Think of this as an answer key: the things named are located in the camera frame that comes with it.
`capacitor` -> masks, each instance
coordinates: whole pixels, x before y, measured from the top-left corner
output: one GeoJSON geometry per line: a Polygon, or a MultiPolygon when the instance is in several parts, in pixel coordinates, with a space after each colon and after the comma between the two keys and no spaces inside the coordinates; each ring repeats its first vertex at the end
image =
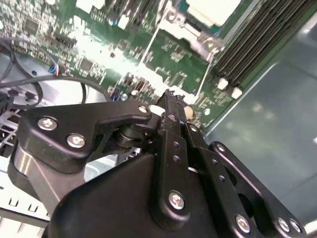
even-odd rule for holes
{"type": "Polygon", "coordinates": [[[48,5],[54,5],[56,3],[56,0],[45,0],[45,2],[48,4],[48,5]]]}
{"type": "Polygon", "coordinates": [[[128,100],[128,95],[126,93],[123,93],[121,96],[120,96],[120,99],[122,101],[127,101],[128,100]]]}
{"type": "Polygon", "coordinates": [[[132,96],[136,96],[138,94],[138,91],[137,90],[133,90],[132,92],[131,92],[131,95],[132,96]]]}

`electronic component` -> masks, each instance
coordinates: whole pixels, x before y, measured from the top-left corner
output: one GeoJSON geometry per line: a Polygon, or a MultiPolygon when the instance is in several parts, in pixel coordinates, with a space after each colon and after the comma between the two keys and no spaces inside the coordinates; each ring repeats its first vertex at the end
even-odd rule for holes
{"type": "Polygon", "coordinates": [[[242,95],[242,90],[239,87],[235,87],[232,90],[231,97],[233,99],[238,99],[242,95]]]}
{"type": "Polygon", "coordinates": [[[222,26],[241,0],[186,0],[187,12],[205,24],[222,26]]]}
{"type": "Polygon", "coordinates": [[[128,73],[123,79],[123,84],[130,86],[133,83],[133,78],[133,75],[128,73]]]}
{"type": "Polygon", "coordinates": [[[92,68],[92,66],[93,66],[93,63],[92,63],[90,60],[88,60],[88,59],[86,59],[86,58],[83,58],[83,59],[81,60],[80,68],[81,68],[82,70],[84,70],[84,71],[90,71],[91,68],[92,68]]]}
{"type": "Polygon", "coordinates": [[[120,89],[119,88],[115,88],[111,94],[111,100],[114,102],[114,101],[117,101],[119,98],[120,98],[120,89]]]}
{"type": "Polygon", "coordinates": [[[56,0],[45,0],[45,2],[48,4],[48,5],[54,5],[56,3],[56,0]]]}
{"type": "Polygon", "coordinates": [[[142,90],[144,89],[146,85],[146,82],[145,82],[145,79],[143,78],[140,78],[136,84],[135,84],[135,87],[134,87],[134,90],[138,91],[138,92],[142,92],[142,90]]]}
{"type": "Polygon", "coordinates": [[[226,80],[225,78],[220,78],[219,83],[217,84],[217,88],[223,90],[228,86],[228,84],[228,80],[226,80]]]}
{"type": "Polygon", "coordinates": [[[211,55],[219,53],[223,49],[220,39],[201,31],[189,22],[186,16],[172,6],[166,7],[166,16],[161,20],[159,27],[176,39],[185,39],[190,43],[192,50],[203,59],[212,60],[211,55]]]}
{"type": "Polygon", "coordinates": [[[24,24],[24,30],[32,35],[36,35],[39,25],[35,21],[27,18],[24,24]]]}
{"type": "Polygon", "coordinates": [[[54,38],[60,42],[62,45],[68,47],[68,48],[73,48],[77,41],[75,39],[71,39],[67,36],[61,35],[61,34],[55,34],[54,38]]]}

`motherboard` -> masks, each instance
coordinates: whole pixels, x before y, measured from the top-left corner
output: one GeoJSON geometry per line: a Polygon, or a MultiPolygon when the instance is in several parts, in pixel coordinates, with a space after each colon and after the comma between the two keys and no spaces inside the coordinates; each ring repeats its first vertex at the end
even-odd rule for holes
{"type": "MultiPolygon", "coordinates": [[[[210,5],[199,5],[203,0],[0,0],[0,36],[40,46],[63,75],[97,82],[113,101],[155,104],[166,89],[173,90],[190,108],[188,120],[203,129],[242,94],[239,87],[224,90],[225,78],[211,83],[218,76],[211,69],[266,0],[205,2],[210,5]]],[[[13,47],[52,67],[33,46],[13,47]]]]}

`mounting hole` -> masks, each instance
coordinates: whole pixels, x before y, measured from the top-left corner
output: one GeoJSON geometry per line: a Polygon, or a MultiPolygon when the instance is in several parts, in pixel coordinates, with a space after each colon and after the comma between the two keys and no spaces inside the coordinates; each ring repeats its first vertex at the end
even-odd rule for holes
{"type": "Polygon", "coordinates": [[[194,125],[190,125],[189,127],[190,127],[191,130],[194,131],[194,132],[198,131],[197,128],[196,128],[194,125]]]}
{"type": "Polygon", "coordinates": [[[174,156],[173,156],[173,160],[174,160],[175,162],[177,162],[177,163],[180,162],[180,158],[179,158],[177,155],[174,155],[174,156]]]}
{"type": "Polygon", "coordinates": [[[177,121],[176,117],[174,115],[168,115],[168,118],[171,119],[172,121],[177,121]]]}
{"type": "Polygon", "coordinates": [[[174,141],[174,146],[175,146],[176,148],[179,148],[179,143],[178,143],[177,141],[174,141]]]}
{"type": "Polygon", "coordinates": [[[225,182],[226,178],[222,175],[219,176],[219,179],[222,181],[222,182],[225,182]]]}
{"type": "Polygon", "coordinates": [[[144,106],[139,106],[139,110],[142,113],[147,113],[148,112],[148,110],[144,106]]]}

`green circuit board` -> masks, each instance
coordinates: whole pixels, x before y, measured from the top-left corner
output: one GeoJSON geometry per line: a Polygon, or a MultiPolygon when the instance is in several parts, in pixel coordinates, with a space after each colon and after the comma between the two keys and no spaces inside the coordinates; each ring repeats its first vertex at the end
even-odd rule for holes
{"type": "MultiPolygon", "coordinates": [[[[110,24],[106,6],[101,9],[92,6],[85,11],[77,6],[78,0],[55,1],[54,5],[49,5],[44,0],[0,0],[0,21],[4,26],[0,35],[19,37],[41,46],[57,59],[67,75],[88,78],[107,88],[109,93],[117,89],[129,99],[154,104],[159,96],[151,85],[145,84],[142,91],[134,95],[132,91],[138,82],[126,84],[125,77],[138,65],[156,29],[159,1],[148,1],[151,10],[133,32],[123,30],[113,22],[110,24]],[[60,47],[52,37],[57,34],[76,39],[76,46],[60,47]]],[[[237,20],[250,2],[242,1],[240,11],[232,17],[237,20]]],[[[17,52],[50,63],[32,46],[21,43],[14,47],[17,52]]],[[[147,53],[145,65],[160,75],[168,86],[177,86],[193,94],[207,68],[207,62],[192,52],[187,42],[176,40],[163,30],[158,32],[147,53]]],[[[200,128],[208,127],[231,102],[232,98],[226,92],[218,90],[207,79],[192,106],[193,123],[200,128]]]]}

